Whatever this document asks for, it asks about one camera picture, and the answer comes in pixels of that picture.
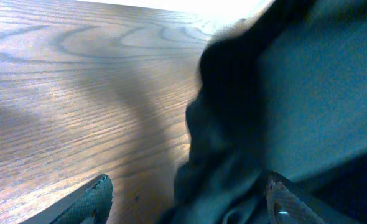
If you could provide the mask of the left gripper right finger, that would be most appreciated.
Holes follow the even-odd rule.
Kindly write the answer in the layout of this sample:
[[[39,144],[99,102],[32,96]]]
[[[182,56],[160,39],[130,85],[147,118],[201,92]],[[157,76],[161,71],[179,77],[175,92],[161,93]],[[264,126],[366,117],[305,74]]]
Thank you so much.
[[[272,224],[360,224],[276,172],[267,173],[266,201]]]

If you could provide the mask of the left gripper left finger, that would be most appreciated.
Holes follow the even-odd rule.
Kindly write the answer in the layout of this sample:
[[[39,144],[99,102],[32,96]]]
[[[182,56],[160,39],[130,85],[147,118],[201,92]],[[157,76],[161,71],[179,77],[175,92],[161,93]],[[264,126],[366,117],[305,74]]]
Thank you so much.
[[[106,224],[112,203],[112,181],[101,174],[22,224]]]

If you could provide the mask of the black t-shirt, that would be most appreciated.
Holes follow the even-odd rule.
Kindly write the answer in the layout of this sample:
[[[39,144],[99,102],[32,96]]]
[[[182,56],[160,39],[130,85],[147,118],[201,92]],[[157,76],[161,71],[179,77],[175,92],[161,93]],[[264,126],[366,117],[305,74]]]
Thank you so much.
[[[276,172],[367,223],[367,1],[273,1],[200,56],[160,223],[270,223]]]

